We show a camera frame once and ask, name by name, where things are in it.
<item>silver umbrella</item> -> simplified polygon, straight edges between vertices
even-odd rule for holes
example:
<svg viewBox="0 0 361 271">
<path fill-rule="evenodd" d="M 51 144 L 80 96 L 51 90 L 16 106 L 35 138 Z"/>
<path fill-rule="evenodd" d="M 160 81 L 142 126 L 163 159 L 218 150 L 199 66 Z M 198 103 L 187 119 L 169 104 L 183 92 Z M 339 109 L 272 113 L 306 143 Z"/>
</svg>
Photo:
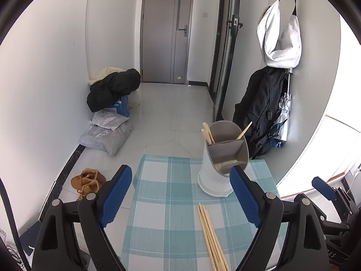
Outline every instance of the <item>silver umbrella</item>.
<svg viewBox="0 0 361 271">
<path fill-rule="evenodd" d="M 281 108 L 281 114 L 273 125 L 273 133 L 271 135 L 271 146 L 275 148 L 282 148 L 287 141 L 287 134 L 289 128 L 289 112 L 291 110 L 291 94 L 289 93 L 289 79 L 290 74 L 293 73 L 293 68 L 287 69 L 288 73 L 288 88 L 287 93 L 279 101 L 279 107 Z"/>
</svg>

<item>plaid tablecloth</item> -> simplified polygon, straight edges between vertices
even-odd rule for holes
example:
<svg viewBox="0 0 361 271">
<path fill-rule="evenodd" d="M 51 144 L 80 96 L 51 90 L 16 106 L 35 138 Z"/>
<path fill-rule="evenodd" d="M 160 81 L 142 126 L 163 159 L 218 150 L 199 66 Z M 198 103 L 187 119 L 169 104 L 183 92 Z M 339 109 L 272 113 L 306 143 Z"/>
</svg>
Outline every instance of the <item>plaid tablecloth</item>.
<svg viewBox="0 0 361 271">
<path fill-rule="evenodd" d="M 256 227 L 234 193 L 214 198 L 204 193 L 197 177 L 202 159 L 144 155 L 133 179 L 135 187 L 121 262 L 128 271 L 211 271 L 196 206 L 204 204 L 231 270 L 246 253 Z M 264 160 L 251 160 L 245 173 L 263 191 L 278 195 Z M 281 225 L 268 263 L 277 263 L 286 225 Z"/>
</svg>

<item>backpack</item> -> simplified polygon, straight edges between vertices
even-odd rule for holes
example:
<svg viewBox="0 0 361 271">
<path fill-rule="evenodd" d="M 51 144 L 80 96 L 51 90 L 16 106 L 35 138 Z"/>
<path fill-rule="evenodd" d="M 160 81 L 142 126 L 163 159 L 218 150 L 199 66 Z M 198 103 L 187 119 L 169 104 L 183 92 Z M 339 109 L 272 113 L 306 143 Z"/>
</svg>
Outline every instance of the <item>backpack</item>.
<svg viewBox="0 0 361 271">
<path fill-rule="evenodd" d="M 245 133 L 250 158 L 266 154 L 270 148 L 270 131 L 281 113 L 279 101 L 287 92 L 286 69 L 266 66 L 250 77 L 241 102 L 235 105 L 233 122 Z"/>
</svg>

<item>brown shoe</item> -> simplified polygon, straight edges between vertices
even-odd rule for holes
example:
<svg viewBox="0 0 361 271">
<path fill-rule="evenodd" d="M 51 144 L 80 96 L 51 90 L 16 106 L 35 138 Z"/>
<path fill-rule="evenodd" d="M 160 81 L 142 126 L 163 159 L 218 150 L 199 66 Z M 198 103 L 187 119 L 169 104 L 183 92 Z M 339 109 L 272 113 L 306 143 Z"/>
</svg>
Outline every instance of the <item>brown shoe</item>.
<svg viewBox="0 0 361 271">
<path fill-rule="evenodd" d="M 81 201 L 83 197 L 85 197 L 89 193 L 97 193 L 100 187 L 101 185 L 96 179 L 93 179 L 88 184 L 83 185 L 82 189 L 77 190 L 77 192 L 79 193 L 79 198 L 77 199 L 77 201 Z"/>
<path fill-rule="evenodd" d="M 97 180 L 99 186 L 102 186 L 106 179 L 97 169 L 85 168 L 80 175 L 72 178 L 70 184 L 76 190 L 81 190 L 85 184 L 88 184 L 92 180 Z"/>
</svg>

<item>white plastic package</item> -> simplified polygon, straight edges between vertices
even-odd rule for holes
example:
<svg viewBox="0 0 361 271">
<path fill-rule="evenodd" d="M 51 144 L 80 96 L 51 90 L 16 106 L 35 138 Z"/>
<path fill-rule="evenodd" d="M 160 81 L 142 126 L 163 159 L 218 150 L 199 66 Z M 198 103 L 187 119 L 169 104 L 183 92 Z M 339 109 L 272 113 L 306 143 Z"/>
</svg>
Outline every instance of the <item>white plastic package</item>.
<svg viewBox="0 0 361 271">
<path fill-rule="evenodd" d="M 129 108 L 135 108 L 140 104 L 140 96 L 138 90 L 132 91 L 128 96 Z"/>
<path fill-rule="evenodd" d="M 91 120 L 89 123 L 115 131 L 121 124 L 126 122 L 128 119 L 128 117 L 103 109 L 95 112 L 93 120 Z"/>
<path fill-rule="evenodd" d="M 127 140 L 131 127 L 130 120 L 124 122 L 115 131 L 95 125 L 80 137 L 79 143 L 85 147 L 101 150 L 115 156 Z"/>
</svg>

